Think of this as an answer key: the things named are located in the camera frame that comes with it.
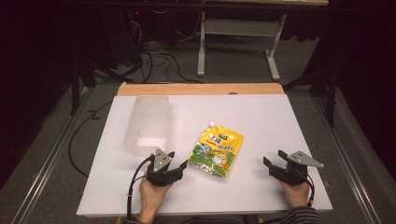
transparent plastic container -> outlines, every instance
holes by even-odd
[[[166,152],[172,124],[172,106],[167,96],[138,96],[125,134],[124,144],[136,157]]]

human hand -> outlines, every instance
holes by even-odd
[[[285,190],[286,200],[291,207],[306,206],[309,193],[309,185],[306,182],[297,186],[290,186],[280,180],[279,183]]]
[[[157,210],[163,204],[166,192],[173,184],[165,187],[153,186],[145,177],[140,182],[139,191],[142,200],[142,210],[140,211],[139,221],[143,223],[152,223]]]

sleeve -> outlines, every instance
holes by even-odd
[[[315,208],[297,207],[279,220],[281,224],[320,223],[319,215]]]

desk leg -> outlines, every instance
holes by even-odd
[[[203,77],[205,75],[205,20],[206,13],[203,11],[201,12],[201,43],[198,54],[198,77]]]
[[[277,43],[279,42],[280,35],[282,34],[283,26],[285,25],[286,16],[287,16],[286,14],[282,14],[282,16],[280,17],[279,24],[276,27],[276,31],[274,34],[274,41],[272,48],[270,50],[265,51],[265,56],[267,58],[268,65],[270,66],[271,76],[274,81],[280,80],[280,76],[279,73],[277,72],[277,68],[274,60],[274,54]]]

white table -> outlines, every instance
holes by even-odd
[[[278,5],[301,5],[301,6],[327,6],[328,0],[204,0],[205,2],[234,2],[254,4],[278,4]],[[265,50],[265,57],[274,81],[279,81],[274,55],[285,25],[287,15],[282,14],[278,21],[240,21],[207,19],[206,13],[201,13],[201,41],[198,53],[198,77],[205,75],[205,35],[248,35],[272,37],[273,42],[269,49]]]
[[[208,92],[221,88],[223,92],[229,92],[227,85],[209,85]],[[205,85],[198,84],[178,86],[192,89],[192,92],[195,87],[205,88]],[[239,86],[245,87],[246,91],[265,84]],[[156,89],[149,85],[143,88],[152,88],[153,92]],[[182,91],[177,91],[177,85],[165,88],[174,89],[168,92],[175,94],[168,95],[174,121],[170,147],[166,151],[176,152],[170,169],[178,167],[189,157],[210,121],[240,132],[245,136],[245,141],[226,178],[208,175],[188,166],[183,178],[168,191],[159,215],[251,214],[289,209],[283,189],[277,180],[268,175],[268,168],[262,164],[262,156],[265,156],[273,164],[284,166],[286,162],[277,156],[279,149],[288,154],[301,150],[310,155],[286,94],[277,89],[275,92],[280,93],[179,95]],[[126,215],[126,194],[132,176],[145,159],[134,158],[122,143],[135,97],[116,96],[114,99],[80,202],[80,216]],[[147,166],[144,166],[139,175],[146,170]],[[308,172],[316,186],[314,207],[319,211],[331,210],[332,205],[318,170],[309,167]],[[134,186],[134,214],[140,211],[138,185],[137,182]]]

